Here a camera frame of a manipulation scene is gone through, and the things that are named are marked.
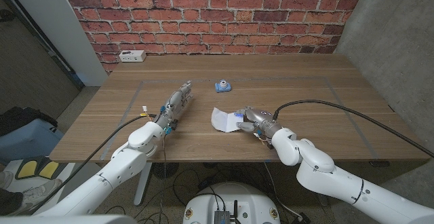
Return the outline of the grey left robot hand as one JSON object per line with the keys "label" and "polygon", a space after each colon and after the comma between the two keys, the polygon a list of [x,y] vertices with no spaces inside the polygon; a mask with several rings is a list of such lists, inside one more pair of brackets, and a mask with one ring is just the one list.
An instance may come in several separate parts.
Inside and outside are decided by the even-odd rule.
{"label": "grey left robot hand", "polygon": [[187,81],[176,90],[162,106],[160,113],[153,119],[161,128],[176,126],[184,108],[192,99],[192,83]]}

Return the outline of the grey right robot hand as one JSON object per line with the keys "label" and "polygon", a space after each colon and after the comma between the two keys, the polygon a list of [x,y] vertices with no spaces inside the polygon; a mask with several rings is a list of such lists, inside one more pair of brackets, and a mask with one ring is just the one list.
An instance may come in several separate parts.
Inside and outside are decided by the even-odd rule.
{"label": "grey right robot hand", "polygon": [[277,123],[273,115],[268,111],[246,107],[236,111],[236,113],[242,114],[248,120],[247,122],[236,123],[239,129],[246,132],[256,132],[259,130],[261,135],[272,138],[278,130],[282,129],[282,126]]}

